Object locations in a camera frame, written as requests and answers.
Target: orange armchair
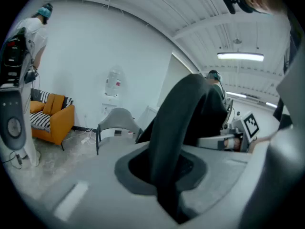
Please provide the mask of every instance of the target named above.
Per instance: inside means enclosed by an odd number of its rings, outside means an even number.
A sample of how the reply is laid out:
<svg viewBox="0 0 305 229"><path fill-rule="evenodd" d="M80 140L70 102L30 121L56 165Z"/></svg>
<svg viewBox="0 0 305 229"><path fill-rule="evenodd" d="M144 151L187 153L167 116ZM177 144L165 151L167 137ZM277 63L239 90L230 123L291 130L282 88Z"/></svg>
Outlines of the orange armchair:
<svg viewBox="0 0 305 229"><path fill-rule="evenodd" d="M50 117L50 132L32 127L32 136L61 145L67 133L74 126L74 105L70 105Z"/></svg>
<svg viewBox="0 0 305 229"><path fill-rule="evenodd" d="M46 103L49 93L35 91L37 90L32 89L31 95L36 97L33 100ZM64 150L62 141L74 126L75 106L72 105L72 102L71 98L65 97L63 109L53 115L43 114L41 113L42 111L30 114L32 136L55 143L56 145L61 145L61 148Z"/></svg>

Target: ceiling light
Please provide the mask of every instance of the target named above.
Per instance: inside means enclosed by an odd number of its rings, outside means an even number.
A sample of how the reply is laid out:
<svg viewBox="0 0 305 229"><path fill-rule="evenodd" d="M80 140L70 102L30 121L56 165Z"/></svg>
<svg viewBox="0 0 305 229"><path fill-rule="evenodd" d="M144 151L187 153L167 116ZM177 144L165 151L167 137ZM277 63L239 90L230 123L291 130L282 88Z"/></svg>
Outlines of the ceiling light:
<svg viewBox="0 0 305 229"><path fill-rule="evenodd" d="M273 108L277 108L277 105L275 105L275 104L271 104L271 103L266 103L266 105L268 105L268 106L270 106L270 107L273 107Z"/></svg>
<svg viewBox="0 0 305 229"><path fill-rule="evenodd" d="M174 56L181 64L183 64L185 68L187 68L192 74L195 74L174 52L172 52L172 56Z"/></svg>
<svg viewBox="0 0 305 229"><path fill-rule="evenodd" d="M264 55L260 53L248 52L220 52L217 54L219 59L245 59L254 61L264 61Z"/></svg>
<svg viewBox="0 0 305 229"><path fill-rule="evenodd" d="M246 95L243 95L243 94L236 94L236 93L231 93L231 92L227 92L228 95L233 95L233 96L236 96L236 97L243 97L243 98L247 98Z"/></svg>

